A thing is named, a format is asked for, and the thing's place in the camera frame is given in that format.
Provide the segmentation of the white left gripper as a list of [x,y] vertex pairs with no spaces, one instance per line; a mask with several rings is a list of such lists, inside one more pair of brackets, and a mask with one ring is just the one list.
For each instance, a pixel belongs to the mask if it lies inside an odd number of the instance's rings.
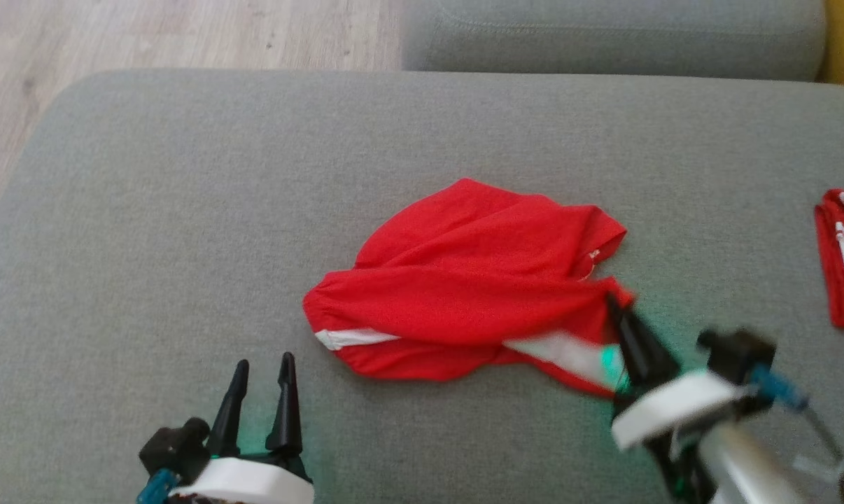
[[239,427],[250,364],[237,363],[209,435],[208,465],[190,485],[170,491],[171,503],[313,503],[314,483],[304,467],[300,392],[296,360],[284,352],[279,366],[279,399],[269,452],[242,454]]

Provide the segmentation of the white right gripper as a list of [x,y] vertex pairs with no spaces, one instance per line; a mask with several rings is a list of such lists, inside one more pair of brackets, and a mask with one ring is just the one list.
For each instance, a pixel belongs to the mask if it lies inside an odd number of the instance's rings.
[[612,421],[611,434],[620,451],[714,414],[744,395],[744,386],[733,385],[713,371],[690,371],[676,379],[680,364],[639,313],[623,307],[611,293],[605,296],[605,306],[621,351],[626,387],[659,386]]

